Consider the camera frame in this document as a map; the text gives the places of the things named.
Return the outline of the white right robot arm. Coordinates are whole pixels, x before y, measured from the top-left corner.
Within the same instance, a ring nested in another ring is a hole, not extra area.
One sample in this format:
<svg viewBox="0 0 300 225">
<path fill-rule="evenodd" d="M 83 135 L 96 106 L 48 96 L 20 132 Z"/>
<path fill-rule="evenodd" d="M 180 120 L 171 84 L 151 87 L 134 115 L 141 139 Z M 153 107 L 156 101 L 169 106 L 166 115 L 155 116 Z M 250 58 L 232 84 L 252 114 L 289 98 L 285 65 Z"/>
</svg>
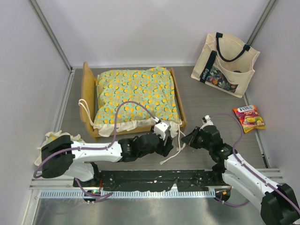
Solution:
<svg viewBox="0 0 300 225">
<path fill-rule="evenodd" d="M 195 127 L 181 139 L 194 149 L 205 149 L 216 164 L 212 181 L 232 186 L 260 212 L 267 225 L 291 225 L 300 218 L 300 208 L 293 189 L 278 184 L 258 172 L 232 146 L 223 142 L 213 125 Z"/>
</svg>

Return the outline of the wooden pet bed frame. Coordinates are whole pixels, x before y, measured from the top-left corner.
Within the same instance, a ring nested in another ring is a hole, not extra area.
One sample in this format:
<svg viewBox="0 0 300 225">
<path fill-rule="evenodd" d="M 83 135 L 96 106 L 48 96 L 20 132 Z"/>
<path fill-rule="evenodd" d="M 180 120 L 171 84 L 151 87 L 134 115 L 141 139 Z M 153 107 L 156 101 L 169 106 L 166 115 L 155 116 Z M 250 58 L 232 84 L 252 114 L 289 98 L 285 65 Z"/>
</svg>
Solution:
<svg viewBox="0 0 300 225">
<path fill-rule="evenodd" d="M 89 135 L 92 138 L 97 139 L 101 135 L 99 134 L 98 129 L 94 128 L 91 125 L 91 122 L 93 122 L 95 118 L 96 99 L 97 99 L 97 95 L 96 95 L 97 79 L 94 76 L 92 70 L 89 68 L 87 62 L 83 63 L 82 72 L 83 75 L 82 75 L 81 99 L 79 100 L 79 103 L 83 103 L 83 106 L 81 106 L 80 108 L 80 117 L 81 117 L 81 121 L 85 124 L 85 127 Z M 187 118 L 185 116 L 182 100 L 180 97 L 180 92 L 175 77 L 175 71 L 173 68 L 170 68 L 169 72 L 173 77 L 175 99 L 177 102 L 177 107 L 182 122 L 182 124 L 180 125 L 180 130 L 184 131 L 187 125 Z"/>
</svg>

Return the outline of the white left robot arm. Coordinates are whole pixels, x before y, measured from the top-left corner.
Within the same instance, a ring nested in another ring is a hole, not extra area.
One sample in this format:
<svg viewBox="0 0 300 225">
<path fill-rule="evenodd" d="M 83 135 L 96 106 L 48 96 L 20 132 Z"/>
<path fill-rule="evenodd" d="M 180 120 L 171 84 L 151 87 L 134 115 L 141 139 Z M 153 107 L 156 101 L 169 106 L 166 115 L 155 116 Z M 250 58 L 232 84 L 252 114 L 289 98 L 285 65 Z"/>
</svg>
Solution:
<svg viewBox="0 0 300 225">
<path fill-rule="evenodd" d="M 100 176 L 94 162 L 132 162 L 152 153 L 166 157 L 173 149 L 172 142 L 171 137 L 162 139 L 153 132 L 110 144 L 78 142 L 63 135 L 42 147 L 41 176 L 50 179 L 66 175 L 95 187 Z"/>
</svg>

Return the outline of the lemon print pet mattress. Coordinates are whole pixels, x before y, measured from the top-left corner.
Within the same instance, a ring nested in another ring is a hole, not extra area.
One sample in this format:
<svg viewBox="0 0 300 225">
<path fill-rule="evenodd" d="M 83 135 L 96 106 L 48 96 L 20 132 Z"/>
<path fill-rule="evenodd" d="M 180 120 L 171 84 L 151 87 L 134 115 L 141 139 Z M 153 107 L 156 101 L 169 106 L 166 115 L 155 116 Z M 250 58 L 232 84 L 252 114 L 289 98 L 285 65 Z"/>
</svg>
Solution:
<svg viewBox="0 0 300 225">
<path fill-rule="evenodd" d="M 91 125 L 101 137 L 148 131 L 159 118 L 171 125 L 172 138 L 181 138 L 182 122 L 169 69 L 113 69 L 96 79 L 96 109 Z"/>
</svg>

